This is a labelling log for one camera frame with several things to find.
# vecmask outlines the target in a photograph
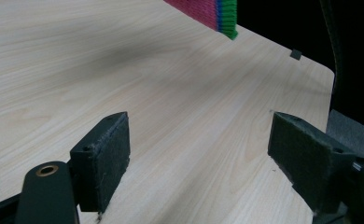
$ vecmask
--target wood grain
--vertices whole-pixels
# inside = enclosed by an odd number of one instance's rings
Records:
[[[128,111],[131,164],[101,223],[311,223],[267,145],[274,111],[325,130],[333,74],[238,31],[160,0],[0,1],[0,201]]]

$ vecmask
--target table surface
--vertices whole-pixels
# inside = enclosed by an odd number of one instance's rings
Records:
[[[161,0],[0,1],[0,201],[128,111],[131,163],[101,223],[311,223],[267,146],[274,111],[326,129],[333,74],[238,31]]]

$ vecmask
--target gray surface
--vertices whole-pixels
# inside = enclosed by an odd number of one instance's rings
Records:
[[[329,113],[327,135],[364,158],[364,126],[336,110]]]

